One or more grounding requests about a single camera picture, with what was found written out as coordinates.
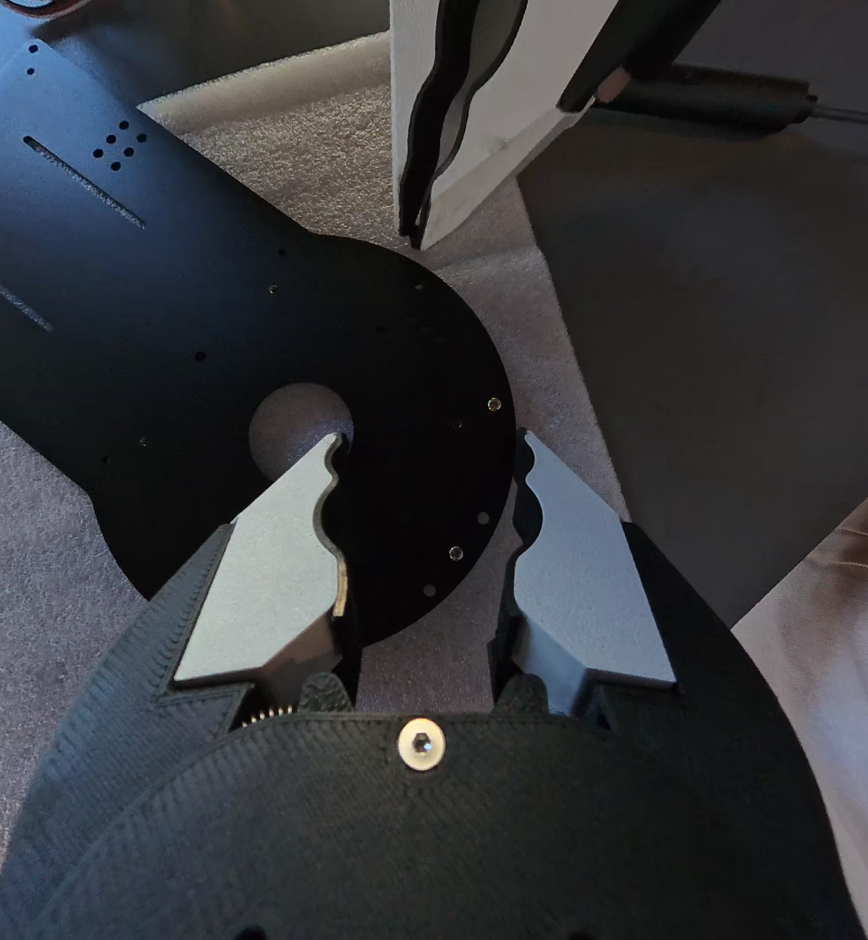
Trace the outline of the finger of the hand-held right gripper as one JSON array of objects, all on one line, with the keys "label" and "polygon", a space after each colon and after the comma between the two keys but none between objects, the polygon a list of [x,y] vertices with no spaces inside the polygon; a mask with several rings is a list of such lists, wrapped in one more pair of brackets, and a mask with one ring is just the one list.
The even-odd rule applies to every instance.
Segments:
[{"label": "finger of the hand-held right gripper", "polygon": [[393,195],[397,229],[421,239],[441,135],[469,74],[477,1],[392,2]]},{"label": "finger of the hand-held right gripper", "polygon": [[415,100],[415,246],[458,229],[576,117],[559,106],[616,2],[441,2]]}]

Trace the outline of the black screwdriver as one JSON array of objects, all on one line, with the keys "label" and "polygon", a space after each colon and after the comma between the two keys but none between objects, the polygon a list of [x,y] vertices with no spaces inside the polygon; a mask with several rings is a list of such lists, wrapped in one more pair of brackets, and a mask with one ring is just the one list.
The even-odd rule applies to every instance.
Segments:
[{"label": "black screwdriver", "polygon": [[868,126],[868,112],[823,103],[803,80],[686,64],[652,79],[633,78],[614,100],[593,106],[758,135],[809,118]]}]

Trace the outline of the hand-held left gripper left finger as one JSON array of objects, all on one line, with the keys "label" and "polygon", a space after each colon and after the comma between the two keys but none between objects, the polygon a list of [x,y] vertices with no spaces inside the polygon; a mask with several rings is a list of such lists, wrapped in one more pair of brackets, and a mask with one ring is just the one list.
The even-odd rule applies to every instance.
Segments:
[{"label": "hand-held left gripper left finger", "polygon": [[346,437],[322,437],[226,526],[226,539],[172,675],[175,687],[252,682],[277,707],[298,705],[310,677],[336,676],[354,704],[360,631],[346,556],[327,533],[344,497],[334,460]]}]

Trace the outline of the grey foam sheet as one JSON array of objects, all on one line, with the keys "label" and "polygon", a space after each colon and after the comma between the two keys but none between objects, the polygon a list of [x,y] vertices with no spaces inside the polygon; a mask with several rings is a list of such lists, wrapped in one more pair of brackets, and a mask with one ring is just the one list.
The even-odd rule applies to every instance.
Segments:
[{"label": "grey foam sheet", "polygon": [[[386,33],[146,101],[141,110],[321,233],[402,250],[393,212]],[[503,358],[516,418],[616,511],[626,503],[518,184],[503,183],[419,260],[455,288]],[[463,583],[369,648],[369,711],[485,711],[511,511]],[[0,423],[0,865],[28,782],[102,653],[144,607],[80,489]]]}]

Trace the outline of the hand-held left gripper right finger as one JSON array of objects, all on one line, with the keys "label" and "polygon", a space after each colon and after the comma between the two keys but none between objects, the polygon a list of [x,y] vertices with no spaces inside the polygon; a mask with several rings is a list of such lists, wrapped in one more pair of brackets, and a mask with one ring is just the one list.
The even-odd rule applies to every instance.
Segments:
[{"label": "hand-held left gripper right finger", "polygon": [[619,514],[530,429],[520,429],[512,525],[487,645],[498,704],[520,675],[548,711],[584,714],[599,684],[673,690],[675,671]]}]

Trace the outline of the black metal base plate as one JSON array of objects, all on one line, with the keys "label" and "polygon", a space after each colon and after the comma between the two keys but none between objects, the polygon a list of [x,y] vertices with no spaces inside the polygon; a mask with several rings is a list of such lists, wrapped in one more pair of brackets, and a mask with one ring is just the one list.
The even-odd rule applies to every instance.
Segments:
[{"label": "black metal base plate", "polygon": [[506,504],[516,417],[486,326],[21,44],[0,70],[0,420],[87,493],[146,598],[263,492],[252,417],[299,383],[352,420],[343,550],[381,641],[464,581]]}]

